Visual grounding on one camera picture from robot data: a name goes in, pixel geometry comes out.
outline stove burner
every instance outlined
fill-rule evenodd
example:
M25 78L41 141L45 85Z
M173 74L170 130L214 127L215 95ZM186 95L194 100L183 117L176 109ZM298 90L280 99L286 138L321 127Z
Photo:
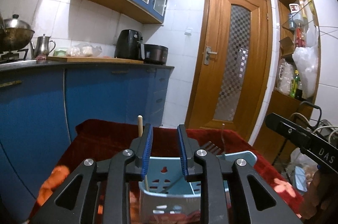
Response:
M8 63L8 62L16 62L16 61L25 61L27 54L28 54L28 48L20 49L16 51L17 53L13 53L11 51L8 51L8 53L0 56L0 63ZM20 59L19 52L25 52L25 56Z

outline wooden cutting board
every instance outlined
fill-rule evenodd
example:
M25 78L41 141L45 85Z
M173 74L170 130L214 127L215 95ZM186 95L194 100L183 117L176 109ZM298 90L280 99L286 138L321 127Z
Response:
M111 62L111 63L143 63L143 61L129 60L110 57L71 57L71 56L48 56L47 60L59 62Z

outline wooden stick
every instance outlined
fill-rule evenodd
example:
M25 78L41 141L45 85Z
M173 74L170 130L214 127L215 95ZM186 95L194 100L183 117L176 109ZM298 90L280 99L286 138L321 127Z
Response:
M142 117L142 115L139 115L137 117L137 125L139 127L139 137L141 137L142 134L143 134L143 117ZM147 176L144 178L144 185L145 185L146 191L149 191Z

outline checkered glass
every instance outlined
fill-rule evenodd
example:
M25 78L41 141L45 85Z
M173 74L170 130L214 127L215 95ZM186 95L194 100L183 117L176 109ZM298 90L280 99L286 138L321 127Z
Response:
M242 90L249 52L251 13L231 5L228 51L214 119L232 121Z

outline metal screw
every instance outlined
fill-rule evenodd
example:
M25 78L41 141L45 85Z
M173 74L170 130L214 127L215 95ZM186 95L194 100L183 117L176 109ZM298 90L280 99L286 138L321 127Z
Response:
M207 155L207 152L205 150L198 150L196 153L199 156L206 156Z
M91 166L94 163L94 160L89 158L83 162L86 166Z
M246 161L242 158L236 160L237 165L243 167L246 165Z
M132 150L124 150L123 151L123 155L125 155L125 156L131 156L132 155Z

